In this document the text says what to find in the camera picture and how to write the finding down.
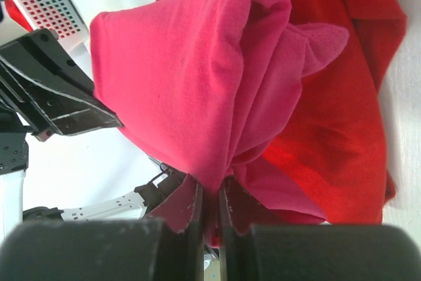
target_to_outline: white perforated panel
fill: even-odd
[[[88,31],[70,0],[13,0],[32,28],[48,28],[59,35],[65,49],[85,40]]]

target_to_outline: pink cloth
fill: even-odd
[[[210,200],[234,171],[269,209],[312,222],[323,212],[260,155],[284,129],[301,78],[332,62],[348,33],[293,26],[290,11],[289,0],[161,0],[101,13],[91,24],[95,94],[124,135],[198,179]]]

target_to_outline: red cloth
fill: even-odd
[[[260,156],[289,120],[301,78],[336,58],[348,34],[293,26],[290,11],[289,0],[162,0],[91,23],[95,95],[142,150],[202,183],[208,233],[217,191],[233,172],[285,220],[324,218]]]
[[[32,32],[34,31],[28,21],[26,21],[23,14],[20,12],[19,8],[15,5],[13,0],[5,0],[5,6],[7,13],[9,16],[17,22],[21,27],[23,27],[26,31]]]
[[[305,78],[284,131],[264,156],[292,177],[332,223],[382,219],[395,188],[377,100],[406,28],[397,0],[291,0],[291,23],[328,22],[350,33],[343,54]]]

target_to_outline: hole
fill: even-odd
[[[48,38],[47,34],[40,35],[41,41],[48,42],[50,39]]]

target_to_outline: screw hole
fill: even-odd
[[[41,38],[41,41],[44,41],[44,42],[48,42],[50,40],[46,34],[42,34],[40,38]]]
[[[76,63],[72,59],[68,59],[66,61],[66,64],[70,67],[76,66]]]

